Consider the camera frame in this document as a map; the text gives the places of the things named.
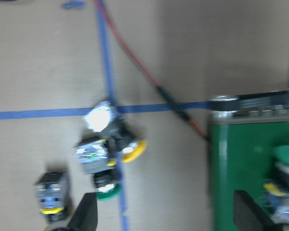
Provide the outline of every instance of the green base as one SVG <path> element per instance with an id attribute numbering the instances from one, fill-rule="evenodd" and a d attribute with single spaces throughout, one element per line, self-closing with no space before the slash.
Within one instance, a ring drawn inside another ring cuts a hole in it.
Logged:
<path id="1" fill-rule="evenodd" d="M 213 125 L 211 140 L 214 231 L 237 231 L 234 190 L 246 190 L 263 205 L 263 184 L 273 175 L 275 150 L 289 145 L 289 122 Z"/>
<path id="2" fill-rule="evenodd" d="M 99 201 L 106 201 L 109 200 L 117 195 L 119 195 L 121 192 L 121 185 L 117 184 L 113 189 L 107 191 L 107 192 L 97 192 L 96 198 Z"/>

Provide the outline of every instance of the green cap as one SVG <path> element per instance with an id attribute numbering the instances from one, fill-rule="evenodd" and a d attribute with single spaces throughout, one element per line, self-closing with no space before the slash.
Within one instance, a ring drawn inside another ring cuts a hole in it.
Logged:
<path id="1" fill-rule="evenodd" d="M 276 147 L 274 149 L 274 156 L 279 162 L 289 166 L 289 145 Z"/>
<path id="2" fill-rule="evenodd" d="M 106 201 L 117 196 L 118 194 L 120 194 L 120 192 L 121 192 L 121 186 L 120 184 L 117 184 L 113 189 L 110 189 L 107 192 L 97 192 L 96 198 L 99 201 Z"/>

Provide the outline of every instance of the red wire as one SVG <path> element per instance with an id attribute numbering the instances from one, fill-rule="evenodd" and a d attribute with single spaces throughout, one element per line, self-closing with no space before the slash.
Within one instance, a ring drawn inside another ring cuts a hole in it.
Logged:
<path id="1" fill-rule="evenodd" d="M 128 46 L 125 42 L 124 38 L 118 31 L 117 27 L 115 26 L 114 22 L 112 21 L 110 15 L 105 10 L 104 6 L 101 5 L 99 0 L 93 0 L 95 6 L 97 7 L 99 13 L 104 18 L 105 22 L 109 26 L 110 30 L 112 31 L 113 35 L 115 36 L 118 44 L 122 47 L 122 49 L 127 53 L 128 57 L 136 63 L 136 65 L 143 71 L 145 76 L 156 86 L 160 86 L 161 84 L 158 82 L 154 74 L 149 70 L 149 68 L 143 63 L 143 61 L 138 58 L 138 56 L 134 53 L 134 51 Z M 209 140 L 207 135 L 202 131 L 200 126 L 196 123 L 196 121 L 190 119 L 188 123 L 192 126 L 192 128 L 198 132 L 200 136 L 202 136 L 205 140 Z"/>
<path id="2" fill-rule="evenodd" d="M 202 136 L 203 138 L 208 140 L 207 135 L 203 132 L 201 127 L 196 123 L 196 121 L 190 119 L 190 120 L 188 120 L 188 123 L 200 134 L 200 136 Z"/>

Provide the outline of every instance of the small blue object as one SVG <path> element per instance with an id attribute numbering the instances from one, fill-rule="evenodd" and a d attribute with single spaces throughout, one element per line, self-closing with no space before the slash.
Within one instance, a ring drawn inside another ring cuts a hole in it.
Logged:
<path id="1" fill-rule="evenodd" d="M 85 4 L 86 3 L 84 1 L 71 0 L 67 3 L 62 4 L 62 8 L 64 9 L 84 8 Z"/>

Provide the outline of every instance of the blue painter's tape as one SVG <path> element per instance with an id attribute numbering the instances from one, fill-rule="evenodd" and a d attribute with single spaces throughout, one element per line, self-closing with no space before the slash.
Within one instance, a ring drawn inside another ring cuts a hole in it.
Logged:
<path id="1" fill-rule="evenodd" d="M 31 111 L 13 111 L 0 112 L 0 119 L 27 119 L 27 118 L 45 118 L 62 116 L 83 116 L 92 108 L 64 108 L 64 109 L 46 109 Z"/>
<path id="2" fill-rule="evenodd" d="M 125 192 L 125 183 L 124 183 L 124 176 L 122 175 L 122 162 L 121 162 L 121 155 L 119 153 L 116 153 L 116 159 L 117 159 L 117 173 L 118 173 L 118 179 L 119 183 L 121 185 L 122 191 L 119 195 L 119 208 L 120 208 L 120 217 L 121 217 L 121 228 L 122 231 L 129 231 L 129 217 L 125 214 L 128 206 L 126 201 L 126 192 Z"/>
<path id="3" fill-rule="evenodd" d="M 185 110 L 209 109 L 208 102 L 182 103 L 181 106 Z M 92 107 L 85 107 L 85 108 L 62 108 L 62 109 L 0 112 L 0 120 L 63 117 L 63 116 L 84 116 L 92 109 L 93 109 Z M 118 111 L 122 114 L 164 112 L 170 110 L 171 108 L 166 103 L 118 107 Z"/>
<path id="4" fill-rule="evenodd" d="M 108 100 L 111 102 L 112 105 L 115 106 L 116 94 L 115 94 L 113 71 L 111 68 L 112 65 L 111 65 L 111 58 L 110 58 L 107 25 L 98 10 L 96 10 L 96 14 L 97 14 L 98 26 L 99 26 L 100 46 L 101 46 L 101 54 L 103 58 L 103 68 L 104 68 L 105 84 L 106 84 L 107 93 L 108 93 Z"/>

